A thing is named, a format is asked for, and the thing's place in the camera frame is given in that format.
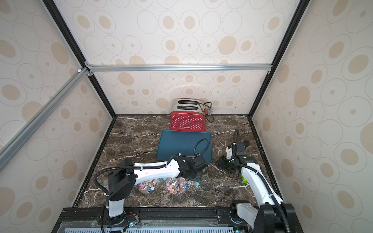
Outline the teal rectangular tray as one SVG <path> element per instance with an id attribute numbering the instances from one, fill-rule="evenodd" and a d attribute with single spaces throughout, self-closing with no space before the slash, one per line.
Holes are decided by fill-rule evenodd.
<path id="1" fill-rule="evenodd" d="M 193 156 L 200 153 L 207 163 L 211 163 L 212 135 L 209 132 L 182 132 L 166 129 L 162 131 L 156 159 L 167 161 L 175 154 Z"/>

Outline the candy ziploc bag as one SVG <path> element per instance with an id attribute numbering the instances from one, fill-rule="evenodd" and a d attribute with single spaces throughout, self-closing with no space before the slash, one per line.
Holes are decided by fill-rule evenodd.
<path id="1" fill-rule="evenodd" d="M 154 180 L 148 180 L 142 183 L 139 183 L 136 185 L 136 189 L 144 194 L 144 195 L 150 195 L 152 192 L 154 192 L 160 185 L 162 184 L 160 179 L 154 179 Z"/>
<path id="2" fill-rule="evenodd" d="M 186 184 L 187 184 L 187 187 L 199 187 L 200 184 L 199 182 L 196 182 L 196 181 L 186 181 Z"/>
<path id="3" fill-rule="evenodd" d="M 167 178 L 166 189 L 175 196 L 182 196 L 189 188 L 190 183 L 184 178 Z"/>

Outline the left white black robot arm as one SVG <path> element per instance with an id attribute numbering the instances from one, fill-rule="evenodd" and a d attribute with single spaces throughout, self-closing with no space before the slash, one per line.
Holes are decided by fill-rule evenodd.
<path id="1" fill-rule="evenodd" d="M 200 155 L 176 154 L 164 162 L 142 164 L 125 159 L 116 167 L 106 168 L 94 176 L 94 184 L 104 192 L 105 209 L 110 218 L 124 214 L 125 199 L 134 186 L 160 178 L 183 178 L 199 182 L 208 169 L 208 163 Z"/>

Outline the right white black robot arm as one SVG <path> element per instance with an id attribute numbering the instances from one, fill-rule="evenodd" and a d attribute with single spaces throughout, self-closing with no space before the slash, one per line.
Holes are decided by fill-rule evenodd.
<path id="1" fill-rule="evenodd" d="M 252 233 L 296 233 L 297 215 L 292 204 L 286 204 L 265 179 L 254 156 L 248 155 L 248 141 L 234 140 L 221 156 L 218 166 L 229 175 L 244 178 L 251 188 L 258 208 L 249 203 L 234 204 L 235 215 L 246 221 Z"/>

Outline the green candy packet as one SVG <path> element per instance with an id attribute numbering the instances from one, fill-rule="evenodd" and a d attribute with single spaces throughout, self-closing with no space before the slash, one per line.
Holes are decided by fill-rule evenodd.
<path id="1" fill-rule="evenodd" d="M 246 178 L 241 174 L 242 184 L 248 184 Z"/>

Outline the red polka dot toaster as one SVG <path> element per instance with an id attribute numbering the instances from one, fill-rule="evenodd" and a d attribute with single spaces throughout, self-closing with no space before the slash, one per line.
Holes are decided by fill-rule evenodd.
<path id="1" fill-rule="evenodd" d="M 204 132 L 205 112 L 201 102 L 195 99 L 175 99 L 170 113 L 170 130 Z"/>

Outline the horizontal aluminium frame bar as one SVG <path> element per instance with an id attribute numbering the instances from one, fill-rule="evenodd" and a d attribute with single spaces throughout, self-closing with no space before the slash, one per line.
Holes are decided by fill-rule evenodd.
<path id="1" fill-rule="evenodd" d="M 89 65 L 92 72 L 270 71 L 271 64 Z"/>

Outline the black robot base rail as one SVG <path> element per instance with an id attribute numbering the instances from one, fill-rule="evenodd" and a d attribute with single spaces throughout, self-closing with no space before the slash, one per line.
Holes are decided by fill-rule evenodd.
<path id="1" fill-rule="evenodd" d="M 265 204 L 229 207 L 130 207 L 110 218 L 105 208 L 65 208 L 54 233 L 301 233 L 296 212 L 281 204 L 285 214 Z"/>

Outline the left slanted aluminium frame bar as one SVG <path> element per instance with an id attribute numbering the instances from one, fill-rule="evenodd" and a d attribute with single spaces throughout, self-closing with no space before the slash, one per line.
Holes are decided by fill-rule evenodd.
<path id="1" fill-rule="evenodd" d="M 82 68 L 64 84 L 56 94 L 25 124 L 25 126 L 1 150 L 1 170 L 20 151 L 25 143 L 41 127 L 48 117 L 58 108 L 61 102 L 70 94 L 82 78 L 88 75 L 88 69 Z"/>

